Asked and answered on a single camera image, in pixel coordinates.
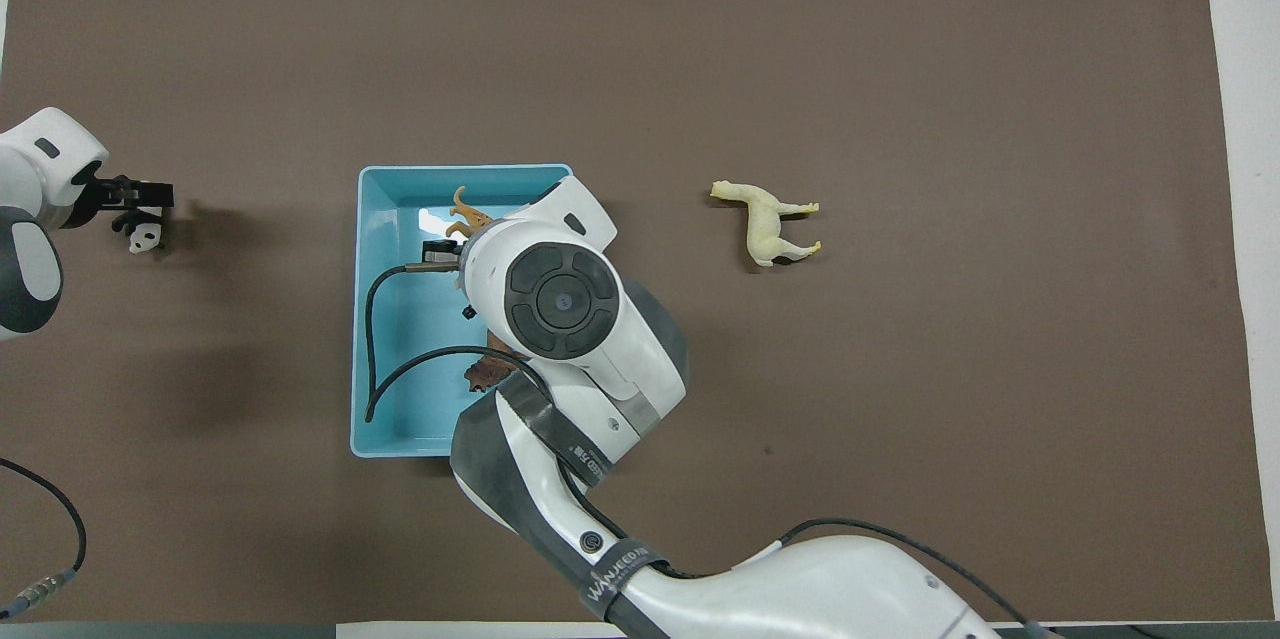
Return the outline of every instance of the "brown paper backdrop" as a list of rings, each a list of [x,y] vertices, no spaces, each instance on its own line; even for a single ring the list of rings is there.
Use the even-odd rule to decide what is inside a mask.
[[[1271,616],[1207,0],[10,0],[6,42],[3,127],[179,197],[166,256],[59,233],[0,348],[4,455],[90,528],[46,620],[588,619],[444,461],[347,448],[357,170],[552,161],[690,339],[593,494],[678,567],[849,515],[1039,617]],[[722,178],[824,251],[755,269]],[[0,496],[4,584],[64,566]]]

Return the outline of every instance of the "black cable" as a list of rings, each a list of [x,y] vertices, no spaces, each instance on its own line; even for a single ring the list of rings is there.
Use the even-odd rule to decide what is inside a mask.
[[[539,392],[541,392],[541,394],[547,397],[548,401],[550,401],[552,391],[550,387],[548,387],[547,380],[543,379],[541,374],[538,374],[538,371],[534,370],[532,366],[529,366],[529,362],[526,362],[521,357],[511,352],[504,352],[502,350],[494,350],[490,347],[472,347],[472,346],[460,344],[456,347],[444,347],[439,350],[431,350],[425,353],[420,353],[416,357],[412,357],[411,360],[396,368],[396,371],[388,374],[387,379],[383,379],[383,383],[379,384],[378,388],[369,394],[369,407],[366,407],[365,410],[365,421],[369,423],[374,420],[374,410],[375,407],[378,407],[379,400],[383,398],[383,394],[387,393],[387,389],[389,389],[390,385],[394,384],[397,379],[403,376],[406,371],[413,369],[415,366],[425,361],[451,355],[485,355],[485,356],[493,356],[494,359],[500,359],[503,361],[508,361],[520,368],[521,373],[524,373],[525,376],[527,376],[529,380],[534,383],[534,387],[536,387]]]
[[[32,584],[20,594],[18,594],[18,597],[13,602],[0,608],[0,621],[3,621],[27,611],[29,607],[32,607],[41,599],[49,597],[49,594],[58,590],[60,585],[73,579],[73,576],[76,576],[76,572],[79,571],[81,566],[84,565],[84,549],[86,546],[88,544],[88,535],[84,531],[84,520],[82,520],[79,512],[76,511],[76,505],[73,505],[72,501],[67,498],[67,494],[64,494],[63,490],[59,489],[52,481],[36,474],[36,471],[28,470],[27,466],[22,466],[20,464],[9,461],[4,457],[0,457],[0,467],[8,469],[9,471],[13,471],[14,474],[18,474],[20,476],[26,476],[27,479],[35,481],[36,484],[41,485],[46,492],[52,494],[54,498],[63,505],[63,508],[67,510],[68,515],[72,517],[72,521],[76,524],[76,542],[77,542],[76,561],[72,563],[72,567],[69,570],[60,571],[58,574],[41,579],[40,581]]]
[[[568,487],[568,492],[573,494],[573,499],[579,503],[580,507],[582,507],[582,511],[591,515],[591,519],[598,521],[600,526],[603,526],[604,529],[608,529],[618,539],[626,539],[628,537],[626,530],[614,524],[612,519],[604,515],[604,512],[595,508],[595,505],[591,503],[589,498],[586,498],[586,494],[584,494],[582,489],[579,488],[577,481],[573,481],[573,476],[570,474],[570,467],[567,462],[564,462],[563,460],[559,461],[559,473],[561,473],[561,480],[564,483],[566,487]],[[705,574],[685,574],[685,571],[680,571],[676,567],[671,566],[671,562],[666,560],[653,562],[649,566],[653,566],[654,570],[658,570],[659,572],[672,579],[700,579],[703,576],[708,576]]]
[[[1009,612],[1009,616],[1014,617],[1014,621],[1023,625],[1028,624],[1028,619],[1025,615],[1023,615],[1023,612],[1015,610],[1012,604],[1010,604],[1009,602],[1005,601],[1004,597],[1001,597],[1001,594],[996,593],[996,589],[988,586],[987,583],[979,579],[975,574],[973,574],[973,571],[969,571],[968,569],[960,566],[957,562],[945,557],[941,552],[938,552],[933,547],[929,547],[923,542],[911,539],[910,537],[902,534],[901,531],[895,531],[892,529],[886,529],[883,526],[878,526],[876,524],[870,524],[868,521],[861,521],[856,519],[841,519],[841,517],[810,519],[809,521],[797,524],[795,529],[791,529],[782,537],[778,537],[778,543],[786,546],[791,543],[800,533],[813,529],[814,526],[823,526],[823,525],[840,525],[840,526],[854,526],[856,529],[865,529],[868,531],[873,531],[876,534],[896,539],[897,542],[913,547],[923,552],[924,554],[928,554],[929,557],[933,557],[934,560],[942,562],[943,565],[947,566],[947,569],[965,578],[970,584],[980,589],[983,594],[987,594],[988,597],[991,597],[993,602],[1000,604],[1000,608]]]
[[[20,464],[9,461],[4,457],[0,457],[0,466],[4,466],[9,471],[20,474],[22,476],[31,479],[36,484],[40,484],[41,487],[45,488],[45,490],[52,494],[55,499],[61,502],[63,508],[67,510],[68,515],[70,515],[72,517],[72,521],[76,522],[76,539],[78,543],[78,548],[76,549],[76,561],[72,563],[72,571],[79,571],[79,567],[83,566],[84,562],[84,548],[86,544],[88,543],[88,538],[84,531],[84,520],[82,520],[79,512],[76,511],[76,505],[73,505],[72,501],[67,498],[67,494],[64,494],[61,489],[55,487],[52,481],[36,474],[36,471],[28,470],[27,466],[22,466]]]
[[[378,368],[374,362],[374,295],[378,293],[378,287],[383,286],[383,282],[390,279],[393,275],[402,274],[407,271],[404,266],[393,266],[387,271],[378,275],[374,283],[369,286],[369,292],[365,293],[365,356],[369,359],[369,397],[372,398],[374,388],[378,378]],[[365,415],[365,421],[369,421],[372,416],[372,410],[369,410]]]

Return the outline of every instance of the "blue plastic tray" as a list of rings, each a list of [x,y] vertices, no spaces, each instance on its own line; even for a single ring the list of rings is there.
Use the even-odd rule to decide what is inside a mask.
[[[425,239],[444,238],[453,191],[462,201],[498,219],[529,204],[558,179],[563,164],[493,166],[369,166],[360,173],[356,207],[356,301],[351,351],[351,451],[361,457],[440,457],[449,455],[458,414],[480,394],[467,391],[462,373],[479,356],[447,356],[404,374],[378,402],[365,424],[369,360],[365,352],[365,295],[389,266],[420,261]],[[485,325],[467,320],[467,302],[456,273],[398,274],[374,302],[374,353],[378,380],[403,361],[451,344],[484,344]]]

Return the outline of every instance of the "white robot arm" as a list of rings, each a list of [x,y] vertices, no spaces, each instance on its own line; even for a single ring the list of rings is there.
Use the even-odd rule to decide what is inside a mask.
[[[472,502],[634,639],[992,639],[924,566],[865,537],[774,542],[691,578],[590,506],[594,487],[685,397],[687,352],[667,311],[603,256],[616,229],[568,177],[486,225],[460,260],[467,301],[529,365],[467,408],[451,465]]]
[[[0,134],[0,341],[40,329],[58,307],[63,270],[49,232],[70,218],[106,156],[52,108]]]
[[[172,184],[99,179],[93,174],[106,159],[106,147],[54,108],[0,133],[0,341],[31,334],[58,309],[63,270],[49,238],[54,229],[115,209],[127,210],[125,223],[113,223],[116,231],[147,223],[159,236],[160,207],[173,206]],[[131,237],[134,254],[145,246]]]

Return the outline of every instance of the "logo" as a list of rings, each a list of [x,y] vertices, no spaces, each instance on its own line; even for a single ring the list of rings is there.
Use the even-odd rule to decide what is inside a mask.
[[[605,593],[616,594],[618,592],[618,580],[626,580],[630,578],[631,572],[627,570],[630,570],[639,560],[643,560],[649,554],[649,549],[636,547],[635,549],[622,553],[622,556],[618,557],[616,562],[609,565],[603,574],[596,570],[591,570],[591,578],[595,581],[586,588],[586,598],[589,598],[590,602],[599,602],[600,597],[604,597]]]
[[[573,452],[573,456],[577,457],[577,460],[581,461],[591,474],[599,479],[604,479],[604,470],[600,469],[600,462],[595,461],[595,457],[593,457],[590,452],[582,447],[573,447],[570,451]]]

